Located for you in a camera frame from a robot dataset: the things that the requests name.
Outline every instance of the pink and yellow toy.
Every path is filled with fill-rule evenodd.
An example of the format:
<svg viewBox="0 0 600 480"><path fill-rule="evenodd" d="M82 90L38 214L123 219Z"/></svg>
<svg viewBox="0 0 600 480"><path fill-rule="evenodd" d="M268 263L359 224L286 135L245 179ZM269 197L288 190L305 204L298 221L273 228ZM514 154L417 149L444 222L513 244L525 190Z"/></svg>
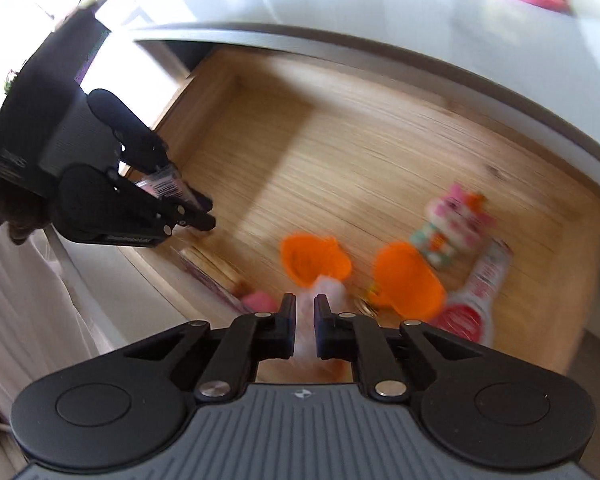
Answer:
<svg viewBox="0 0 600 480"><path fill-rule="evenodd" d="M485 201L484 195L453 184L448 195L429 202L425 210L429 221L409 241L432 267L445 267L457 252L480 247L486 228L494 222L482 211Z"/></svg>

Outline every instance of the toy figurine's face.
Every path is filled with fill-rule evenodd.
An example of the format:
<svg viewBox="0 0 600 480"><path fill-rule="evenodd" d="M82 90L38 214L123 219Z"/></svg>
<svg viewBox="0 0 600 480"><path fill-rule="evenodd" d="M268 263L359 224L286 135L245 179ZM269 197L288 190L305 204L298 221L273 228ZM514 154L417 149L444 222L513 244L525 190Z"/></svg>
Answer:
<svg viewBox="0 0 600 480"><path fill-rule="evenodd" d="M470 196L454 184L449 195L433 199L426 209L427 219L462 252L477 249L485 228L493 221L490 216L469 208Z"/></svg>

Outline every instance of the glossy white surface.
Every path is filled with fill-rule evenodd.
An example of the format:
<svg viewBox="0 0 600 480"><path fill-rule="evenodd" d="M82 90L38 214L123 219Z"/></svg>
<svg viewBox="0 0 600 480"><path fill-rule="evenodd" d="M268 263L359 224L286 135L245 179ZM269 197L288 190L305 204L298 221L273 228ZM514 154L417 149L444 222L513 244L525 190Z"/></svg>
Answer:
<svg viewBox="0 0 600 480"><path fill-rule="evenodd" d="M600 143L600 0L573 15L517 0L109 0L108 27L282 23L389 43L518 92Z"/></svg>

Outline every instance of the drawer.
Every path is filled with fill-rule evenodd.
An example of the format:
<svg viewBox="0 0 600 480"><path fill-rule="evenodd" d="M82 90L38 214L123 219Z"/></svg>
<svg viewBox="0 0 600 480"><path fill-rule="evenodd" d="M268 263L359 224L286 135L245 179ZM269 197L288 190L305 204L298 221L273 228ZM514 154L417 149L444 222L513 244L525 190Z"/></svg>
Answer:
<svg viewBox="0 0 600 480"><path fill-rule="evenodd" d="M378 250L408 239L431 198L455 181L480 190L491 234L514 253L494 301L494 347L566 371L598 288L600 189L520 132L403 83L237 47L198 65L157 131L185 180L214 200L205 244L277 300L298 292L279 258L291 232L335 236L357 294ZM221 326L235 315L199 300L168 244L123 252L186 316ZM447 290L475 257L439 272Z"/></svg>

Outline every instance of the orange plastic cup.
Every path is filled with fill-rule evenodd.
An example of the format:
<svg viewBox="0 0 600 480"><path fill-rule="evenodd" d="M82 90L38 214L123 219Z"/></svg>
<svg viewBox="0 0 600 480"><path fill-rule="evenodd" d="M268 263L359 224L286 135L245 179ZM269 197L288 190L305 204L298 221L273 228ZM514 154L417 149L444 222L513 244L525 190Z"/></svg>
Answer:
<svg viewBox="0 0 600 480"><path fill-rule="evenodd" d="M446 292L415 247L394 242L384 247L373 264L374 287L368 299L394 309L403 319L433 319L442 310Z"/></svg>
<svg viewBox="0 0 600 480"><path fill-rule="evenodd" d="M335 238L295 233L281 245L282 266L298 285L309 288L318 276L344 281L351 274L351 260Z"/></svg>

